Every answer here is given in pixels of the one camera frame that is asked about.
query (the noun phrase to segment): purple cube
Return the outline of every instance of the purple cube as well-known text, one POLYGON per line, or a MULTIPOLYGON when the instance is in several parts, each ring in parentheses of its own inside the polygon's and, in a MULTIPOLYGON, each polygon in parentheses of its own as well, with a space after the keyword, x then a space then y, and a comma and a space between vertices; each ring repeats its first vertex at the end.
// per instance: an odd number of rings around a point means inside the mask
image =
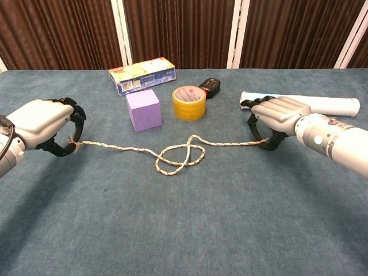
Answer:
POLYGON ((160 101, 152 89, 127 94, 126 101, 135 131, 162 125, 160 101))

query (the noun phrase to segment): robotic arm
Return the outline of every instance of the robotic arm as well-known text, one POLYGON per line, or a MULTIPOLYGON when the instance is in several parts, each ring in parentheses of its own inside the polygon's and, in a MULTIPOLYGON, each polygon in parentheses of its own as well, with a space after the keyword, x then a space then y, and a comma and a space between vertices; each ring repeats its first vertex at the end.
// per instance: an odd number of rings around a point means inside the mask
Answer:
POLYGON ((272 137, 260 144, 264 150, 275 150, 286 137, 297 136, 301 144, 368 177, 368 131, 312 113, 308 105, 289 97, 266 96, 241 105, 251 108, 248 125, 256 139, 262 139, 258 120, 272 129, 272 137))
POLYGON ((24 151, 49 151, 62 157, 75 144, 62 148, 55 143, 57 132, 68 122, 75 123, 73 141, 79 141, 86 114, 71 98, 36 99, 8 116, 0 116, 0 178, 23 160, 24 151))

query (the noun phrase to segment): yellow packing tape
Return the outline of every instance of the yellow packing tape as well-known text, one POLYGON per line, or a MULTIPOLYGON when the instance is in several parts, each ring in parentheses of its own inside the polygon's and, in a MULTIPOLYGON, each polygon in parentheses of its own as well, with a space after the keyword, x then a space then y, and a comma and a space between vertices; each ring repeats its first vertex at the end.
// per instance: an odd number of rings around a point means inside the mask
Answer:
POLYGON ((172 92, 172 108, 177 118, 197 120, 205 114, 206 94, 197 86, 182 86, 172 92))

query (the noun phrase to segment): tape label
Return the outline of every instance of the tape label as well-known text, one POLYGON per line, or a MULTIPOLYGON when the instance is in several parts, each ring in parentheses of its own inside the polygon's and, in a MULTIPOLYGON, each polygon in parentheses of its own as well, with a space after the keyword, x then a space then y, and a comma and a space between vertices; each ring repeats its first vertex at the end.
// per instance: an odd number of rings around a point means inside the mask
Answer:
POLYGON ((175 96, 178 100, 183 102, 196 102, 204 97, 204 92, 195 87, 180 87, 176 90, 175 96))

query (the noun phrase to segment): rope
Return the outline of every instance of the rope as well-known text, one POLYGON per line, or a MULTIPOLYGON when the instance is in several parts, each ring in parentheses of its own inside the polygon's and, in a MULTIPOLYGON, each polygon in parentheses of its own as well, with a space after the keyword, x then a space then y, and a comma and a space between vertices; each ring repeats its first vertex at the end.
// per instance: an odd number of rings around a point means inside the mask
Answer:
POLYGON ((160 154, 157 154, 156 152, 151 151, 148 148, 134 148, 134 147, 124 147, 123 148, 123 147, 119 147, 117 145, 107 145, 105 143, 94 142, 94 141, 74 142, 72 139, 69 139, 68 141, 69 141, 69 143, 74 143, 75 144, 76 150, 78 150, 78 148, 81 145, 98 145, 98 146, 105 147, 105 148, 115 148, 115 149, 117 149, 119 151, 149 152, 153 156, 157 157, 156 162, 155 162, 156 170, 159 173, 162 173, 163 175, 170 176, 170 175, 177 174, 178 172, 180 172, 186 166, 194 166, 194 165, 198 164, 205 157, 205 152, 206 151, 205 151, 205 148, 204 147, 202 147, 201 145, 193 145, 193 144, 191 144, 191 142, 192 142, 192 140, 194 138, 197 138, 200 142, 202 142, 204 144, 213 145, 215 147, 237 147, 237 146, 246 146, 246 145, 258 145, 261 142, 264 142, 264 141, 267 140, 267 139, 263 139, 261 141, 250 141, 250 142, 242 142, 242 143, 213 143, 213 142, 209 142, 207 140, 204 140, 204 139, 200 138, 198 135, 191 135, 189 137, 189 139, 187 140, 186 144, 171 145, 171 146, 163 149, 160 152, 160 154), (186 157, 185 157, 184 162, 173 162, 173 161, 170 161, 170 160, 168 160, 168 159, 166 159, 166 158, 163 157, 163 155, 166 152, 168 152, 170 150, 174 150, 176 148, 187 148, 186 157), (193 162, 188 162, 189 161, 189 157, 190 157, 191 148, 198 148, 199 150, 202 151, 202 154, 201 154, 200 157, 197 158, 197 160, 195 160, 193 162), (169 165, 172 165, 172 166, 178 166, 178 168, 175 171, 170 171, 170 172, 164 171, 164 170, 162 170, 159 167, 159 162, 160 161, 165 162, 165 163, 167 163, 169 165))

